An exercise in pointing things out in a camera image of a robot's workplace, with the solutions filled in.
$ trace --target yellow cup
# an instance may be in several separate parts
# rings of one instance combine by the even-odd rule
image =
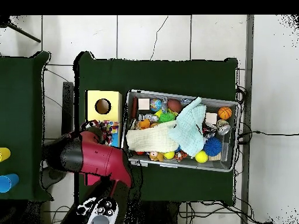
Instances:
[[[8,148],[0,148],[0,162],[8,159],[11,156],[11,151]]]

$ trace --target metal stand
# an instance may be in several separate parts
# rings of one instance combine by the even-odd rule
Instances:
[[[10,27],[11,29],[14,29],[14,31],[17,31],[18,33],[22,33],[23,35],[27,36],[28,38],[31,38],[32,40],[41,43],[41,41],[38,38],[35,38],[35,36],[32,36],[29,33],[26,33],[22,29],[18,28],[17,26],[11,24],[11,20],[9,16],[0,16],[0,27],[1,28],[7,28]]]

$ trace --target blue cup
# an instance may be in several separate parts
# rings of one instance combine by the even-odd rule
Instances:
[[[19,182],[19,176],[15,173],[0,176],[0,193],[7,193]]]

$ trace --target dark green tablecloth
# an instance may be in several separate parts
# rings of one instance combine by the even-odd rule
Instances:
[[[0,199],[45,201],[51,196],[39,184],[43,104],[41,74],[49,53],[31,58],[0,57],[0,147],[11,150],[0,163],[0,175],[16,173],[20,181]]]
[[[227,61],[128,61],[93,59],[81,53],[79,71],[79,123],[85,121],[85,91],[112,90],[125,95],[130,89],[142,89],[177,95],[235,100],[237,60]],[[142,168],[141,199],[145,201],[223,200],[232,205],[233,172],[167,168],[150,165]],[[133,168],[138,190],[141,170]],[[86,191],[80,177],[79,192]]]

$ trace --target storage bin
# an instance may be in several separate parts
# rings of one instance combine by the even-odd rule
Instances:
[[[221,151],[221,160],[215,161],[206,161],[205,163],[198,163],[195,158],[191,159],[190,156],[184,158],[181,162],[177,162],[176,160],[167,160],[164,159],[163,162],[154,162],[151,161],[148,155],[136,155],[134,151],[128,149],[127,142],[125,139],[126,133],[130,128],[132,119],[131,119],[131,109],[133,98],[150,98],[150,99],[161,99],[166,96],[168,99],[188,99],[194,100],[196,97],[193,96],[182,96],[176,94],[167,94],[167,93],[157,93],[157,92],[149,92],[143,90],[130,90],[126,96],[126,107],[124,113],[124,123],[123,123],[123,134],[121,138],[121,148],[125,150],[125,152],[129,156],[129,161],[132,165],[136,165],[138,161],[141,162],[141,165],[148,166],[149,163],[155,164],[163,167],[185,167],[190,169],[204,169],[204,170],[213,170],[218,172],[229,172],[234,168],[234,160],[237,154],[237,139],[236,133],[238,133],[240,115],[241,115],[241,106],[239,103],[234,101],[225,101],[225,100],[214,100],[214,99],[205,99],[201,98],[201,104],[207,106],[206,112],[208,113],[217,113],[220,107],[227,106],[232,110],[232,116],[227,120],[231,126],[229,133],[224,136],[216,134],[215,137],[218,138],[222,143],[222,151]]]

